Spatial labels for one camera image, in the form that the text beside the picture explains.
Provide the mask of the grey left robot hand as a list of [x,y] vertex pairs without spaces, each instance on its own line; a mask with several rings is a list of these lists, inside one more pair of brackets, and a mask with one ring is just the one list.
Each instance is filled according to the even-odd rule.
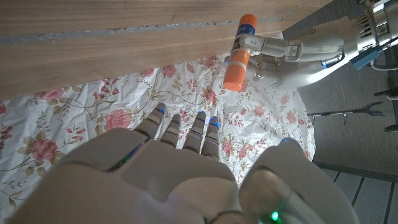
[[242,89],[248,67],[253,81],[283,90],[315,83],[347,63],[375,67],[381,52],[397,45],[397,1],[366,1],[363,15],[310,27],[290,40],[256,35],[256,26],[252,14],[240,19],[226,59],[228,90]]

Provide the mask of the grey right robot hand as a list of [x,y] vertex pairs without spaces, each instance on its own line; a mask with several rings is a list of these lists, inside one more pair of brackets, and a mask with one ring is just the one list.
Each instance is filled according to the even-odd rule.
[[357,223],[341,189],[285,138],[238,184],[219,159],[219,122],[199,112],[181,149],[179,115],[159,140],[165,105],[135,129],[68,153],[10,223]]

